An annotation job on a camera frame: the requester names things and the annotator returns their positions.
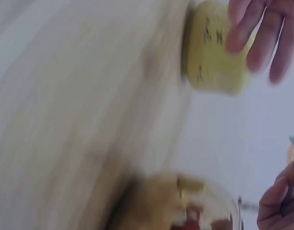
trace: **white wall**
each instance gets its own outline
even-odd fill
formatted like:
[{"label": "white wall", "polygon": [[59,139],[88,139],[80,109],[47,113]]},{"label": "white wall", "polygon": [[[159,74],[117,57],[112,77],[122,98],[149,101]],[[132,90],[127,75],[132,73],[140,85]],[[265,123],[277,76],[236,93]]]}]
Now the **white wall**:
[{"label": "white wall", "polygon": [[[273,87],[268,71],[239,97],[196,92],[173,168],[218,181],[235,197],[258,202],[286,166],[294,135],[294,64]],[[244,215],[257,229],[256,215]]]}]

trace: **hand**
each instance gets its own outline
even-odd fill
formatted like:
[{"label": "hand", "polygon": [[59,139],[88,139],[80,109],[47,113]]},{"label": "hand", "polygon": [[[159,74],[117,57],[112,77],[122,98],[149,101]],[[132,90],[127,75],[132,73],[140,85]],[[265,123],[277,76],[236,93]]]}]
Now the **hand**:
[{"label": "hand", "polygon": [[230,53],[242,51],[263,16],[247,66],[252,72],[264,70],[279,40],[270,70],[270,81],[279,83],[294,56],[294,0],[230,0],[228,13],[233,24],[226,40]]},{"label": "hand", "polygon": [[294,230],[294,162],[260,200],[259,230]]}]

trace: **yellow container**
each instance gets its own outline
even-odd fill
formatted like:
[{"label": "yellow container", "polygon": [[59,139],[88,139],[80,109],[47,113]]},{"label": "yellow container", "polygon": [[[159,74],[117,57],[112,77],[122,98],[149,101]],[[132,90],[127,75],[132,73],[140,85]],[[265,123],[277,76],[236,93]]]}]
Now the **yellow container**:
[{"label": "yellow container", "polygon": [[225,42],[231,24],[227,6],[210,0],[199,4],[187,23],[182,69],[192,87],[227,94],[243,92],[250,82],[246,56],[254,36],[240,54],[228,54]]}]

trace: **human hand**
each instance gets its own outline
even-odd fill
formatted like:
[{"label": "human hand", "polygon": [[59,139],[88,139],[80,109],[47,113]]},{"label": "human hand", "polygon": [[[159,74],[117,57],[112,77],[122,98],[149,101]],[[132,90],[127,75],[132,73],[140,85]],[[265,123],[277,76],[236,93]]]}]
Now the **human hand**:
[{"label": "human hand", "polygon": [[294,230],[294,162],[261,198],[257,224],[259,230]]},{"label": "human hand", "polygon": [[270,81],[279,83],[294,56],[294,0],[230,0],[228,14],[233,27],[227,35],[226,49],[235,54],[242,51],[263,16],[247,55],[247,66],[252,72],[264,70],[279,40],[270,70]]}]

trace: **red food item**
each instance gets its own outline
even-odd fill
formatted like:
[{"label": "red food item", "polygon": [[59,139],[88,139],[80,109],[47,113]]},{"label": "red food item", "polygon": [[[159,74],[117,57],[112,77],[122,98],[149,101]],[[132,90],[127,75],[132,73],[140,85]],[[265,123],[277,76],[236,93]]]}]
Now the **red food item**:
[{"label": "red food item", "polygon": [[187,220],[182,226],[172,226],[171,230],[201,230],[199,221],[200,221],[200,214],[203,209],[199,206],[189,206],[186,209]]}]

